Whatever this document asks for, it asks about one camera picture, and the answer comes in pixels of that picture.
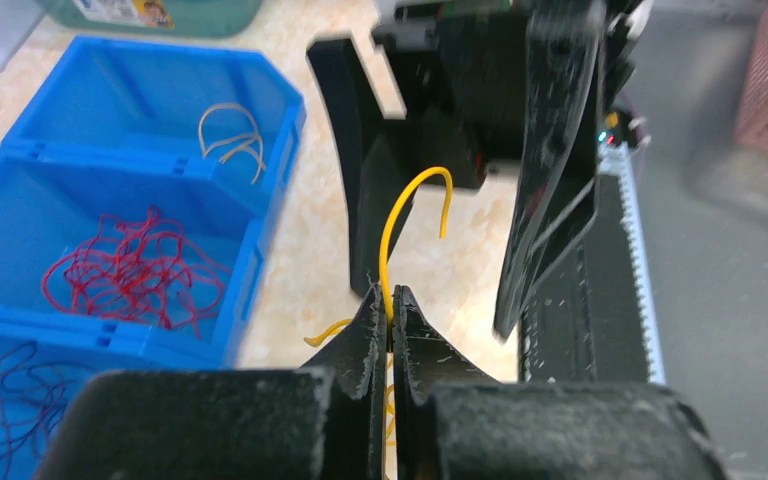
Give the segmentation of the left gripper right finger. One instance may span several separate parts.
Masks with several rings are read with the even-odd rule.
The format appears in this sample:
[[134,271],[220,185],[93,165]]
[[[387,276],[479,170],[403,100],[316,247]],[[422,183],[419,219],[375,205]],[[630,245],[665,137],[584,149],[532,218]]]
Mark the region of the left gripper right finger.
[[634,382],[502,383],[393,297],[397,471],[402,479],[723,479],[701,418]]

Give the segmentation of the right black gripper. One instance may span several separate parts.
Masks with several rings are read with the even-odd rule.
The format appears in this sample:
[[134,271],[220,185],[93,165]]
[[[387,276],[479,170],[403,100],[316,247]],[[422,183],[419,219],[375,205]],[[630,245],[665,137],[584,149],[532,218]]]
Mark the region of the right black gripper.
[[306,55],[340,163],[351,290],[364,297],[379,281],[385,223],[420,171],[440,166],[455,187],[477,190],[490,166],[514,166],[493,320],[508,339],[592,220],[603,104],[631,74],[627,52],[647,16],[642,1],[400,5],[371,36],[403,97],[402,120],[383,116],[350,37],[314,40]]

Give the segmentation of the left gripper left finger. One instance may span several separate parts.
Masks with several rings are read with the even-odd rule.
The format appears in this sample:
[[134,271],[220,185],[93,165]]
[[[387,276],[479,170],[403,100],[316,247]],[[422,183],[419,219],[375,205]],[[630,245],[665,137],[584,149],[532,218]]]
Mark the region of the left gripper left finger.
[[119,370],[76,396],[38,479],[380,479],[386,317],[352,321],[292,369]]

